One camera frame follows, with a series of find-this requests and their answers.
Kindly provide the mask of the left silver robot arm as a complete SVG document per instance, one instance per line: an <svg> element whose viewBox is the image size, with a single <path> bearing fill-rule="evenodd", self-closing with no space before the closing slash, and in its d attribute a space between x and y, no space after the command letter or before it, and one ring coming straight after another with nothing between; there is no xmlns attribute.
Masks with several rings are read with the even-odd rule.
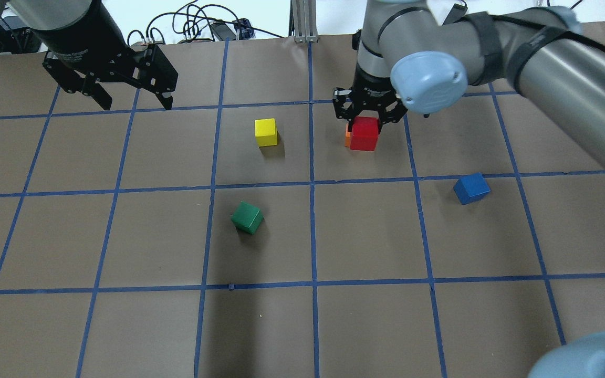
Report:
<svg viewBox="0 0 605 378"><path fill-rule="evenodd" d="M127 83L153 93L170 110L178 72L156 44L127 45L101 1L0 1L46 45L44 69L67 93L79 92L110 110L103 83Z"/></svg>

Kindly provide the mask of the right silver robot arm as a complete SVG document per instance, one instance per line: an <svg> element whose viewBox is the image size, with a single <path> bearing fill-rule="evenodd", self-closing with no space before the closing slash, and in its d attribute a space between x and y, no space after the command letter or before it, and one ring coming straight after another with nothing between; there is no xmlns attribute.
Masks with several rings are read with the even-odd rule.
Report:
<svg viewBox="0 0 605 378"><path fill-rule="evenodd" d="M334 88L332 103L354 137L364 110L379 113L380 131L505 78L605 168L605 45L581 34L569 8L480 12L439 26L425 1L369 1L352 47L353 85Z"/></svg>

